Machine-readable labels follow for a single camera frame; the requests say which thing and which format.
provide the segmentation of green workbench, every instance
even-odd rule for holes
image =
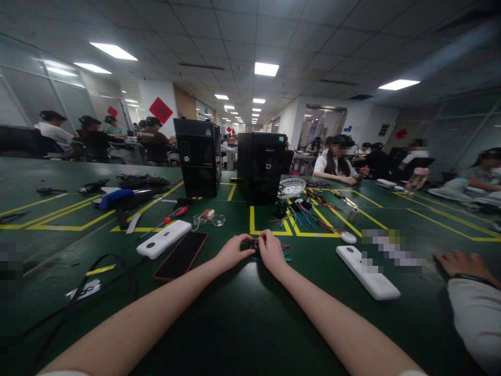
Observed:
[[[64,295],[77,287],[99,256],[115,253],[129,266],[135,265],[133,277],[138,281],[140,296],[162,285],[152,275],[166,254],[156,260],[143,260],[136,252],[140,243],[137,239],[170,214],[174,204],[150,200],[131,210],[128,216],[142,211],[142,217],[136,232],[126,234],[117,231],[113,213],[90,205],[94,195],[76,193],[85,183],[99,179],[110,179],[108,186],[117,186],[115,177],[121,173],[164,177],[171,182],[165,190],[165,199],[185,197],[181,170],[177,168],[0,158],[0,212],[31,211],[0,225],[0,241],[16,242],[15,256],[22,261],[9,264],[18,265],[19,271],[9,274],[11,279],[16,275],[16,280],[9,284],[9,301],[3,304],[12,337],[8,339],[7,355],[1,358],[1,374],[21,374],[33,363],[61,315],[23,339],[21,333],[64,307],[67,304]],[[314,230],[294,227],[288,222],[279,229],[276,222],[270,224],[268,221],[275,219],[272,216],[275,207],[249,207],[240,188],[229,181],[234,176],[234,172],[224,172],[218,197],[196,198],[183,218],[191,221],[193,215],[206,208],[213,208],[216,214],[227,218],[223,227],[200,226],[198,231],[208,232],[209,237],[194,266],[214,257],[235,234],[271,228],[277,231],[282,243],[291,245],[288,252],[294,269],[377,326],[429,375],[481,374],[454,329],[446,284],[437,272],[432,254],[454,248],[474,251],[485,258],[494,275],[501,276],[501,236],[488,230],[492,218],[466,212],[455,203],[438,201],[424,193],[397,195],[372,181],[355,187],[330,182],[333,189],[343,190],[341,193],[362,211],[353,222],[341,219],[348,217],[349,208],[331,192],[324,191],[327,201],[344,208],[340,217],[325,207],[318,208],[333,226],[353,233],[363,233],[366,229],[398,230],[396,235],[406,250],[427,260],[419,272],[395,266],[395,260],[379,251],[377,245],[358,237],[356,247],[367,252],[375,265],[384,267],[384,274],[402,294],[396,300],[379,302],[336,254],[336,247],[344,245],[339,238],[332,238],[332,233],[318,226]],[[65,189],[68,194],[40,196],[35,192],[40,185]],[[105,260],[101,266],[112,263],[112,259]],[[97,278],[106,283],[121,272],[116,267],[98,274]],[[36,369],[131,301],[127,278],[82,301]],[[245,260],[200,295],[133,374],[284,371],[347,374],[308,318],[263,264]]]

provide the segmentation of hand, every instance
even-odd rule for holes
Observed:
[[[287,262],[283,256],[280,240],[275,238],[270,230],[264,230],[258,238],[259,252],[266,268],[275,275],[275,273],[287,268]]]
[[[349,184],[349,185],[355,185],[356,184],[356,179],[351,178],[351,177],[339,177],[339,181]]]
[[[362,168],[360,169],[360,171],[359,171],[359,174],[360,174],[361,176],[367,176],[367,175],[369,175],[369,167],[368,167],[368,166],[364,166],[364,167],[362,167]]]
[[[501,283],[489,273],[484,260],[476,253],[471,253],[471,259],[464,252],[455,250],[452,253],[443,255],[433,255],[441,263],[447,274],[454,277],[456,274],[469,274],[475,277],[484,278],[494,286],[501,289]]]
[[[244,258],[256,253],[253,249],[240,251],[240,244],[242,242],[250,242],[252,240],[253,237],[248,234],[235,235],[224,245],[218,255],[214,257],[214,261],[222,268],[222,272],[230,270]]]

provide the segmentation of vr headset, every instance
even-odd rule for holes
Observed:
[[[355,145],[355,141],[351,139],[351,136],[337,135],[332,139],[332,144],[340,145],[343,149],[348,149]]]

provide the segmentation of white remote controller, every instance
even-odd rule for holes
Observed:
[[[176,242],[191,229],[192,226],[188,222],[177,220],[140,244],[136,249],[137,253],[148,256],[152,260],[156,259],[169,245]]]
[[[376,300],[397,299],[400,291],[381,273],[363,271],[362,254],[352,245],[340,245],[336,253]]]

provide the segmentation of red decoration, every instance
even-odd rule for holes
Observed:
[[[118,111],[111,106],[108,107],[107,113],[114,118],[116,118],[116,116],[118,115]]]
[[[155,102],[150,107],[150,112],[160,120],[160,123],[165,124],[165,122],[171,117],[173,114],[172,110],[167,107],[167,105],[160,99],[156,98]]]
[[[405,130],[405,128],[403,128],[396,133],[396,136],[397,139],[403,139],[405,138],[405,136],[407,136],[407,131]]]

